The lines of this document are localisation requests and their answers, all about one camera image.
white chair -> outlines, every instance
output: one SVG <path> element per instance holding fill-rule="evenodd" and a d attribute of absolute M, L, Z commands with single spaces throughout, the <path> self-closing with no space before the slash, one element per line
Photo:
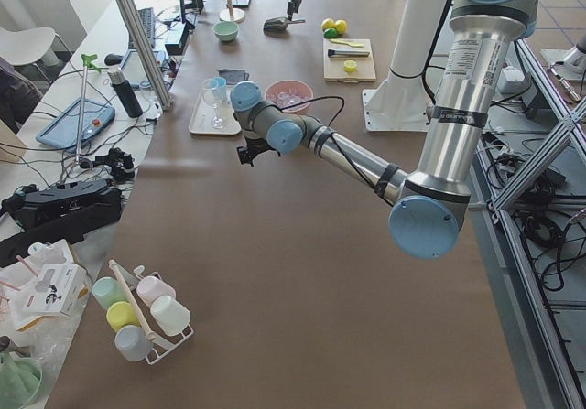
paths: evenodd
<path fill-rule="evenodd" d="M 15 32 L 0 27 L 0 57 L 13 66 L 32 64 L 50 85 L 51 80 L 37 61 L 47 53 L 55 38 L 73 55 L 60 35 L 51 27 L 36 27 Z"/>

wooden cutting board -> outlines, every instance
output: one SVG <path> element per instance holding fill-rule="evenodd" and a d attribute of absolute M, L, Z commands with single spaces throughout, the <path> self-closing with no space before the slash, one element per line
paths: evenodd
<path fill-rule="evenodd" d="M 361 82 L 361 81 L 376 81 L 376 73 L 374 72 L 374 58 L 373 50 L 368 38 L 340 38 L 344 41 L 352 43 L 362 43 L 363 48 L 352 48 L 348 45 L 339 43 L 332 43 L 327 38 L 323 39 L 323 78 L 326 81 L 343 81 L 343 82 Z M 328 49 L 342 49 L 342 50 L 368 50 L 370 55 L 368 57 L 328 57 Z M 344 71 L 344 61 L 353 59 L 358 65 L 355 72 Z"/>

table surface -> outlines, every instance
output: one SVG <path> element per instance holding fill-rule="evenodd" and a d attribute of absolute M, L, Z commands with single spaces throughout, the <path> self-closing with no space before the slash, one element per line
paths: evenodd
<path fill-rule="evenodd" d="M 388 236 L 389 208 L 307 151 L 250 168 L 236 156 L 242 137 L 190 134 L 201 81 L 247 69 L 262 89 L 298 79 L 343 96 L 334 128 L 417 166 L 423 134 L 365 130 L 372 85 L 322 77 L 331 16 L 348 21 L 348 38 L 372 40 L 380 83 L 404 1 L 304 0 L 305 25 L 264 35 L 287 1 L 253 0 L 230 44 L 212 34 L 223 0 L 207 2 L 115 235 L 112 257 L 159 271 L 197 334 L 155 366 L 127 362 L 92 300 L 48 407 L 524 407 L 469 223 L 451 253 L 416 260 Z M 310 114 L 327 122 L 338 105 Z"/>

computer keyboard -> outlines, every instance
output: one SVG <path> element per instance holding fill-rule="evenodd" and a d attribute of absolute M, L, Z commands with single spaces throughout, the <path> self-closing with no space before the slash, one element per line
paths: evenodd
<path fill-rule="evenodd" d="M 155 17 L 155 10 L 153 8 L 144 8 L 136 11 L 143 24 L 146 32 L 146 39 L 150 43 L 150 47 L 155 47 L 155 24 L 157 22 Z M 128 48 L 135 49 L 135 43 L 132 41 L 132 36 L 128 33 Z"/>

printed label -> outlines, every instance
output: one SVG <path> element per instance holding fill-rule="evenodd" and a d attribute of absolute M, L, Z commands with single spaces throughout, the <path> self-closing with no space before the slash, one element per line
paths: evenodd
<path fill-rule="evenodd" d="M 483 128 L 486 125 L 488 115 L 486 113 L 436 106 L 433 109 L 431 117 L 437 119 L 438 123 L 466 124 L 473 127 Z"/>
<path fill-rule="evenodd" d="M 446 64 L 446 70 L 443 74 L 444 77 L 460 80 L 471 78 L 481 45 L 482 40 L 480 38 L 454 41 L 453 45 L 451 45 L 448 64 Z"/>

